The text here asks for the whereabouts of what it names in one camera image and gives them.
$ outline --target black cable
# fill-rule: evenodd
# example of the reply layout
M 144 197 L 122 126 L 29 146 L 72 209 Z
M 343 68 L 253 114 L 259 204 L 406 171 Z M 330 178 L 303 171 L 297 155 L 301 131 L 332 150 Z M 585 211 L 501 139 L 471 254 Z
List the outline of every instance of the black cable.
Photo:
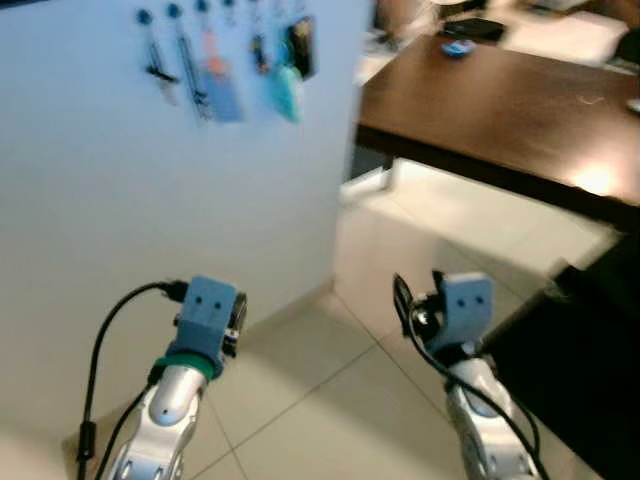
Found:
M 93 448 L 94 448 L 94 439 L 95 439 L 95 423 L 91 421 L 91 408 L 93 406 L 93 394 L 95 391 L 96 385 L 96 374 L 98 370 L 98 358 L 100 356 L 100 347 L 102 346 L 102 341 L 104 340 L 104 336 L 107 333 L 107 329 L 111 322 L 118 314 L 118 312 L 124 307 L 129 301 L 133 298 L 137 297 L 141 293 L 147 292 L 149 290 L 160 289 L 165 292 L 169 290 L 170 287 L 175 285 L 177 282 L 167 283 L 167 282 L 152 282 L 147 283 L 146 285 L 142 285 L 129 293 L 127 293 L 124 297 L 122 297 L 118 303 L 111 309 L 109 314 L 106 316 L 104 321 L 102 322 L 102 326 L 100 327 L 100 331 L 96 337 L 96 340 L 93 344 L 93 351 L 91 353 L 91 366 L 89 368 L 89 381 L 87 382 L 87 393 L 84 401 L 84 413 L 82 415 L 82 424 L 80 426 L 80 439 L 78 444 L 78 480 L 84 480 L 86 475 L 87 461 L 93 457 Z
M 482 400 L 484 403 L 489 405 L 489 407 L 491 407 L 498 415 L 500 415 L 504 419 L 504 421 L 507 422 L 509 427 L 511 427 L 511 430 L 513 430 L 513 433 L 516 434 L 516 436 L 518 437 L 520 442 L 522 442 L 522 445 L 524 446 L 524 448 L 527 451 L 527 453 L 533 459 L 533 463 L 535 464 L 536 469 L 538 470 L 538 474 L 540 475 L 540 478 L 542 480 L 550 480 L 549 479 L 549 474 L 547 473 L 546 469 L 544 468 L 544 465 L 540 461 L 540 457 L 535 452 L 533 447 L 531 447 L 531 444 L 529 443 L 529 440 L 527 440 L 527 437 L 522 433 L 522 430 L 520 430 L 520 427 L 518 427 L 518 425 L 511 419 L 511 417 L 509 417 L 507 412 L 505 412 L 502 409 L 502 407 L 500 407 L 500 405 L 498 405 L 496 402 L 494 402 L 482 390 L 480 390 L 480 389 L 474 387 L 473 385 L 465 382 L 464 380 L 462 380 L 457 375 L 454 375 L 453 373 L 451 373 L 449 371 L 449 369 L 447 367 L 445 367 L 440 362 L 438 362 L 435 358 L 433 358 L 431 356 L 431 354 L 429 352 L 427 352 L 424 349 L 424 347 L 422 345 L 420 345 L 420 343 L 418 342 L 418 338 L 416 336 L 416 332 L 415 332 L 415 330 L 413 328 L 413 322 L 409 321 L 409 322 L 407 322 L 407 324 L 409 326 L 409 338 L 411 338 L 411 342 L 413 343 L 413 346 L 416 348 L 416 350 L 418 351 L 420 356 L 429 365 L 431 365 L 440 375 L 445 377 L 450 382 L 452 382 L 452 383 L 458 385 L 459 387 L 463 388 L 467 392 L 475 395 L 480 400 Z
M 536 452 L 536 455 L 540 456 L 540 431 L 538 430 L 538 425 L 531 415 L 531 412 L 525 407 L 522 403 L 518 401 L 518 399 L 511 397 L 511 400 L 518 406 L 522 414 L 529 422 L 529 426 L 531 427 L 531 432 L 533 433 L 533 449 Z
M 149 385 L 147 385 L 145 389 L 138 394 L 138 396 L 133 400 L 133 402 L 131 402 L 131 404 L 127 407 L 127 409 L 123 412 L 123 414 L 118 419 L 118 423 L 116 423 L 116 426 L 113 429 L 113 432 L 111 432 L 109 443 L 107 443 L 107 448 L 105 448 L 104 450 L 104 456 L 100 461 L 100 466 L 98 467 L 98 471 L 96 472 L 96 476 L 94 480 L 100 480 L 102 478 L 102 475 L 104 474 L 104 471 L 107 468 L 107 464 L 109 463 L 109 457 L 111 456 L 111 451 L 113 450 L 113 446 L 116 444 L 116 440 L 118 439 L 118 434 L 120 433 L 120 430 L 122 430 L 122 426 L 124 425 L 124 422 L 127 421 L 127 418 L 129 418 L 129 415 L 131 415 L 131 412 L 135 410 L 138 403 L 140 403 L 140 400 L 142 400 L 142 398 L 146 395 L 148 391 L 149 391 Z

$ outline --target dark brown table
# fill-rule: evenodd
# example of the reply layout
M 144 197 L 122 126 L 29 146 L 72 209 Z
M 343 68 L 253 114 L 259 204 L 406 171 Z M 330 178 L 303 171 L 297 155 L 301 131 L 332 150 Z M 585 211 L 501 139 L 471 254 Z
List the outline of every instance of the dark brown table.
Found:
M 423 36 L 363 89 L 357 144 L 603 220 L 640 213 L 638 78 Z

